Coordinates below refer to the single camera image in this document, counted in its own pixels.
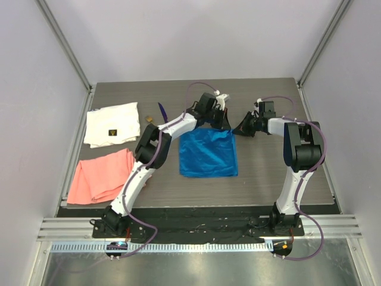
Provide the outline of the blue cloth napkin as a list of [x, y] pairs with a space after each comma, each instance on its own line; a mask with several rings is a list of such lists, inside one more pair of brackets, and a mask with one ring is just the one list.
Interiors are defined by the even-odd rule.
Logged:
[[179, 172], [188, 178], [237, 176], [238, 158], [232, 131], [198, 128], [181, 135]]

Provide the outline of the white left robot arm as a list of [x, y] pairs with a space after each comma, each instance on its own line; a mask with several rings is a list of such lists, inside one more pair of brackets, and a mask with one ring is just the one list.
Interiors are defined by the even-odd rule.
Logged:
[[133, 169], [118, 196], [101, 216], [104, 229], [115, 238], [122, 237], [128, 228], [127, 217], [134, 202], [151, 175], [165, 163], [171, 143], [181, 135], [205, 123], [222, 130], [227, 126], [228, 94], [204, 93], [181, 115], [163, 125], [149, 124], [135, 149]]

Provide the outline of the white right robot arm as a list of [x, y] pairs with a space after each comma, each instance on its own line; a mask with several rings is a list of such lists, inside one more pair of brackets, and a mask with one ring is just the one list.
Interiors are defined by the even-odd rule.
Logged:
[[296, 228], [300, 202], [310, 177], [326, 157], [326, 139], [319, 122], [278, 117], [274, 102], [258, 99], [233, 134], [253, 137], [257, 132], [283, 138], [283, 160], [287, 167], [280, 196], [273, 205], [267, 226], [275, 235]]

